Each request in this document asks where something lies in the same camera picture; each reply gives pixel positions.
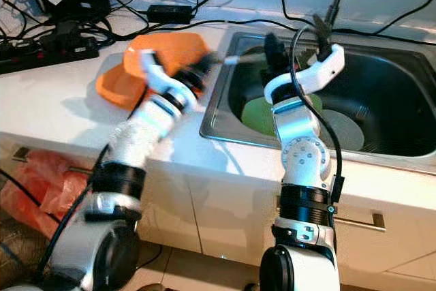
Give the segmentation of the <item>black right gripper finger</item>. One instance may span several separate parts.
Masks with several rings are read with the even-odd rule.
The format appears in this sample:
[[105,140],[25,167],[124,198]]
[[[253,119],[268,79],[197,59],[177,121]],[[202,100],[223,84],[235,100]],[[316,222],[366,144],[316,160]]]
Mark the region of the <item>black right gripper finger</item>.
[[268,33],[264,40],[264,54],[271,75],[283,75],[287,71],[285,45],[274,33]]

